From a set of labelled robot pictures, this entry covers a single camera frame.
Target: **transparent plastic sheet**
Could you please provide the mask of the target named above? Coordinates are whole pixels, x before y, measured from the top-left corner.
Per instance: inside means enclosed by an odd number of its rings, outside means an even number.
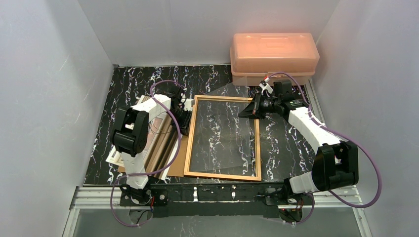
[[[207,95],[249,98],[247,78],[239,80],[242,86],[229,83]],[[238,117],[247,105],[198,101],[189,171],[256,176],[254,120]]]

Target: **black marble table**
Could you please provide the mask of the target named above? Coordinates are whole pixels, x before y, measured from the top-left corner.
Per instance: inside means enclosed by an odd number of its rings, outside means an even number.
[[[117,171],[116,165],[105,161],[112,147],[110,133],[115,122],[115,111],[119,106],[135,105],[141,95],[149,95],[152,84],[167,79],[175,80],[185,86],[186,96],[193,98],[196,94],[207,94],[231,83],[232,75],[230,65],[115,69],[90,156],[85,185],[110,185],[116,177],[122,175]],[[301,96],[297,91],[294,93],[298,97]],[[263,181],[280,182],[290,176],[311,170],[314,151],[294,127],[276,114],[267,116],[259,123]],[[166,182],[225,181],[196,177],[167,177]]]

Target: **white wall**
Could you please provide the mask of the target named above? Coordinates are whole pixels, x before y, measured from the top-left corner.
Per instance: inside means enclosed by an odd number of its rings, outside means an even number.
[[[0,67],[0,236],[61,236],[112,64],[76,0],[10,0]]]
[[[314,76],[326,123],[360,141],[383,175],[365,209],[374,236],[418,236],[419,2],[342,0],[319,42]],[[360,156],[364,203],[377,188]]]
[[[113,64],[229,63],[235,33],[310,32],[339,0],[79,0]]]

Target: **wooden frame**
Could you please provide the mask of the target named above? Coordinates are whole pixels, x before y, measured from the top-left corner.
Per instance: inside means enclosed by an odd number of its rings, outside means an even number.
[[[235,179],[235,180],[249,180],[249,181],[261,181],[261,162],[260,162],[260,141],[259,141],[259,120],[254,120],[254,155],[255,155],[255,173],[256,176],[245,176],[245,175],[231,175],[231,174],[213,174],[213,173],[202,173],[202,172],[193,172],[189,171],[189,166],[191,162],[192,155],[192,143],[194,139],[194,130],[195,130],[195,121],[198,110],[198,103],[202,100],[209,101],[225,101],[225,102],[244,102],[249,103],[252,98],[243,98],[243,97],[228,97],[228,96],[209,96],[209,95],[195,95],[195,108],[192,111],[191,124],[189,127],[189,139],[188,147],[186,150],[186,161],[183,174],[185,176],[198,176],[198,177],[207,177],[207,178],[221,178],[221,179]]]

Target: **pink storage container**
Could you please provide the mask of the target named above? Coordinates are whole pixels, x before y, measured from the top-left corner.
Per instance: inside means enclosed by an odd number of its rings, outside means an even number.
[[[310,33],[235,34],[230,49],[233,84],[259,85],[271,73],[286,72],[304,85],[319,58]]]

